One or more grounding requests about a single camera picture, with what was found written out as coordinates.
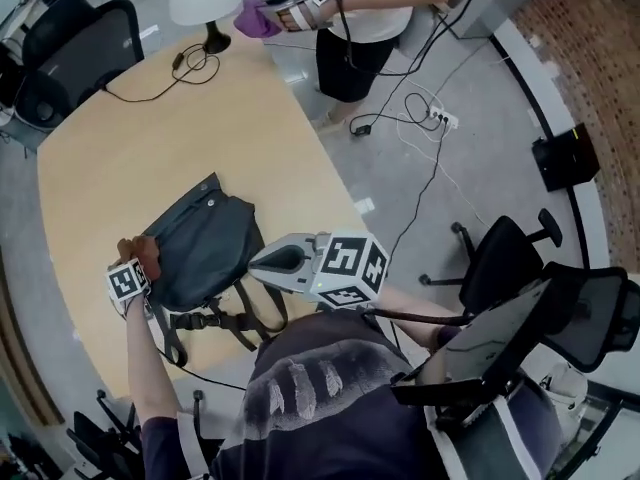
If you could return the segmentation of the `person's left forearm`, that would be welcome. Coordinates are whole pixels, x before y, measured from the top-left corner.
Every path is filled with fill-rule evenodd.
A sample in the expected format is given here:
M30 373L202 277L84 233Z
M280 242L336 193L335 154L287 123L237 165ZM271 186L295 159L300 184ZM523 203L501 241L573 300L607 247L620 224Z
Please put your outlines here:
M181 405L146 321L143 295L125 307L128 383L140 425L154 418L175 419Z

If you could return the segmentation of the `person's left hand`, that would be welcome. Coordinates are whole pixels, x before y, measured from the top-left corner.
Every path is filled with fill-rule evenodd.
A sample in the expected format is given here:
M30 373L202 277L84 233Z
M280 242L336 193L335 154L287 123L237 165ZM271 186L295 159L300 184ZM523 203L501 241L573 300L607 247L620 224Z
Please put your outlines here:
M134 258L140 258L144 253L145 237L136 236L132 239L120 239L117 250L121 263L127 263Z

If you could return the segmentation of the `white power strip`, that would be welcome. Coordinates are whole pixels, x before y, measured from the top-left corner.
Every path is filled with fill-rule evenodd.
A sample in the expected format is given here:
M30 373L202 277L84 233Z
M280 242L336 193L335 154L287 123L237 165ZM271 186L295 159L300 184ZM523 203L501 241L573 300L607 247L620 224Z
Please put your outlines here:
M442 108L433 106L430 109L432 119L444 124L448 129L456 130L459 128L459 119Z

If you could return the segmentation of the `person's right forearm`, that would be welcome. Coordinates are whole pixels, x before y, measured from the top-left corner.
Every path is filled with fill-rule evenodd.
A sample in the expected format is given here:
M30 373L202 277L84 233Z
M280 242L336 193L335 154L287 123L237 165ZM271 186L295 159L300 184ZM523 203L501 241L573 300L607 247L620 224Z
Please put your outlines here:
M378 309L392 311L398 314L421 315L435 318L453 318L457 314L445 307L426 299L414 297L406 292L385 284L376 303ZM422 323L406 320L393 320L393 323L416 344L430 353L439 348L439 335L443 326L434 323Z

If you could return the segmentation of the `black mesh office chair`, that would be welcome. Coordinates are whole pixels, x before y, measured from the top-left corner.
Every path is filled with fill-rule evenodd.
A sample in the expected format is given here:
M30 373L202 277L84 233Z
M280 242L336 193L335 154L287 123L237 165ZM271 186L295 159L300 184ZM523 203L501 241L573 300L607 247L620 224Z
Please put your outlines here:
M638 321L623 315L629 278L620 267L582 269L551 262L541 279L548 283L543 304L548 309L541 343L583 373L595 371L610 352L628 351Z

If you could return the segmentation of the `person's dark printed shirt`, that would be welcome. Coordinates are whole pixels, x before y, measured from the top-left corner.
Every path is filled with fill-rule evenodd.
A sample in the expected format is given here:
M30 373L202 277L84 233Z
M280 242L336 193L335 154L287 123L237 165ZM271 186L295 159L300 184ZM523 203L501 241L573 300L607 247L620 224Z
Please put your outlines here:
M449 480L422 408L390 380L408 362L353 311L317 313L263 344L233 429L208 465L180 412L141 426L145 480Z

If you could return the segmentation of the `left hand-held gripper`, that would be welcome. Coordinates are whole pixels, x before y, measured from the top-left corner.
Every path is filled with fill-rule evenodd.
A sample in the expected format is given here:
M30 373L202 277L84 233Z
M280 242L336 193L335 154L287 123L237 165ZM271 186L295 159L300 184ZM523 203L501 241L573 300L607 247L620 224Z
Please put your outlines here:
M111 302L120 315L126 316L133 299L147 297L151 292L150 282L139 260L119 263L105 275Z

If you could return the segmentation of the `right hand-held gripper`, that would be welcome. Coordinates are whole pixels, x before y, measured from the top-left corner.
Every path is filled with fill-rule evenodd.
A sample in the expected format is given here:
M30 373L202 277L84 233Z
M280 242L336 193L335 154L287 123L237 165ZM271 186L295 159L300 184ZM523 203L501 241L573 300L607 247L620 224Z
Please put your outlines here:
M370 232L291 233L265 246L250 264L302 264L297 270L250 266L260 283L332 309L379 299L389 255Z

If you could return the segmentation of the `brown wooden platform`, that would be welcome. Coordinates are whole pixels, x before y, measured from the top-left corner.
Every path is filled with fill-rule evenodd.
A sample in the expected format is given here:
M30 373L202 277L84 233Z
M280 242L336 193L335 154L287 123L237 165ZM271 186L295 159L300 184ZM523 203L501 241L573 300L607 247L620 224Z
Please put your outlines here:
M32 360L21 332L0 250L0 374L30 421L58 426L65 418L54 403Z

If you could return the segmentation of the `purple cloth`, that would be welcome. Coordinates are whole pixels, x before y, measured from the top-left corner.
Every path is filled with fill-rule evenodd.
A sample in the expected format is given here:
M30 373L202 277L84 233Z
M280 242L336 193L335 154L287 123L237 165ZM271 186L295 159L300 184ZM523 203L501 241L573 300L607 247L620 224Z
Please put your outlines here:
M234 27L246 37L267 39L282 32L263 12L265 0L242 0L242 9L233 21Z

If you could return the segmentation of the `black backpack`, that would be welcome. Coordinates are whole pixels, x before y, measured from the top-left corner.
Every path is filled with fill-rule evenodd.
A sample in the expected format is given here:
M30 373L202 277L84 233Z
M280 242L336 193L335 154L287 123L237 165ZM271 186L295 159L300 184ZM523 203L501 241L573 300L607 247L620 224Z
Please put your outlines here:
M256 346L246 332L254 331L267 340L287 326L284 298L270 286L265 290L280 322L270 327L256 314L242 284L249 261L265 246L255 206L227 195L215 173L185 193L145 234L159 250L160 275L151 282L149 307L170 364L183 368L188 363L179 330L228 330L254 351Z

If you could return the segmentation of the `white bag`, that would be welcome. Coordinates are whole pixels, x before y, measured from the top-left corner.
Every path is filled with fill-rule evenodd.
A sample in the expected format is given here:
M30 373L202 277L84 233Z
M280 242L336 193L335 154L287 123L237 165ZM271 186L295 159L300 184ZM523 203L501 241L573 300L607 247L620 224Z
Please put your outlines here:
M563 443L570 443L578 434L585 414L588 380L568 363L557 363L540 381L554 405L563 434Z

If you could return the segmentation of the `black box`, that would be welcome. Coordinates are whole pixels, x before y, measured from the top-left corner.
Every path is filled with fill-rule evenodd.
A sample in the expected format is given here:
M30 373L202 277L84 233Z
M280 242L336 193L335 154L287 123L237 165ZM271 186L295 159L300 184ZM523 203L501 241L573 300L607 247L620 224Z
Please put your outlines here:
M584 123L532 144L532 154L548 192L591 181L600 164Z

